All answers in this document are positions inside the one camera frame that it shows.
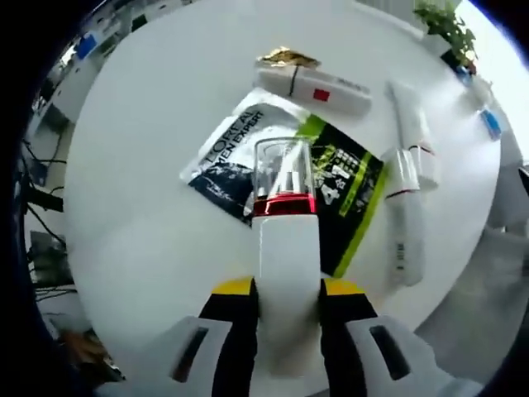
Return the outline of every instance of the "red label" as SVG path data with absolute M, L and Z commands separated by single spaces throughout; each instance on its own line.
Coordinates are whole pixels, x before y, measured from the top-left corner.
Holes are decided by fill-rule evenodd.
M 327 102 L 331 93 L 325 89 L 316 88 L 312 97 L 317 101 Z

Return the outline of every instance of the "gold wrapper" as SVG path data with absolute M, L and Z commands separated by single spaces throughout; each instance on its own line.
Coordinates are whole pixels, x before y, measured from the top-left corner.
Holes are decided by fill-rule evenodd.
M 271 64 L 272 66 L 281 67 L 287 65 L 297 65 L 309 69 L 315 69 L 321 64 L 319 60 L 315 60 L 314 58 L 301 54 L 300 52 L 290 50 L 287 47 L 279 47 L 275 50 L 272 50 L 272 52 L 267 55 L 260 56 L 257 58 L 257 60 L 259 62 Z

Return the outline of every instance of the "desk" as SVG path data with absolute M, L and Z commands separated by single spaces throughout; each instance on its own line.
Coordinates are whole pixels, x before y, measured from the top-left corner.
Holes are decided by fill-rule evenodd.
M 346 2 L 210 0 L 144 26 L 112 53 L 75 129 L 64 205 L 81 300 L 125 373 L 135 349 L 198 314 L 214 285 L 253 273 L 250 229 L 178 175 L 250 91 L 255 58 L 280 45 L 370 87 L 365 119 L 310 109 L 376 156 L 398 144 L 387 79 L 419 91 L 442 163 L 441 187 L 425 197 L 425 278 L 412 288 L 389 287 L 383 203 L 346 278 L 411 329 L 442 301 L 483 231 L 500 145 L 453 73 L 391 21 Z M 305 381 L 255 376 L 252 395 L 309 395 L 326 386 L 319 370 Z

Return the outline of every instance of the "l'oreal package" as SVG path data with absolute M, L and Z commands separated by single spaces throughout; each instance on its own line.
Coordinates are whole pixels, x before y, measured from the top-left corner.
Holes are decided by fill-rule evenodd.
M 311 144 L 322 271 L 342 277 L 383 195 L 386 170 L 383 161 L 318 116 L 254 88 L 210 135 L 180 178 L 251 226 L 255 143 L 286 136 Z

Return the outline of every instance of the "white table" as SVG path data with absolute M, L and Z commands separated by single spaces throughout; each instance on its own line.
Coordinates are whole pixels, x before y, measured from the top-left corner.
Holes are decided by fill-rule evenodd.
M 420 92 L 438 140 L 442 182 L 425 197 L 424 280 L 389 286 L 384 203 L 346 277 L 366 288 L 380 313 L 414 329 L 468 263 L 492 203 L 499 143 L 489 140 L 464 87 L 413 31 L 365 7 L 328 3 L 198 2 L 127 37 L 92 86 L 70 148 L 66 237 L 87 315 L 125 372 L 135 349 L 198 314 L 215 284 L 253 272 L 250 229 L 178 174 L 250 90 L 254 59 L 280 45 L 371 88 L 374 106 L 364 120 L 311 110 L 375 155 L 397 145 L 384 93 L 390 76 Z M 252 393 L 302 396 L 325 385 L 317 372 L 305 383 L 259 379 Z

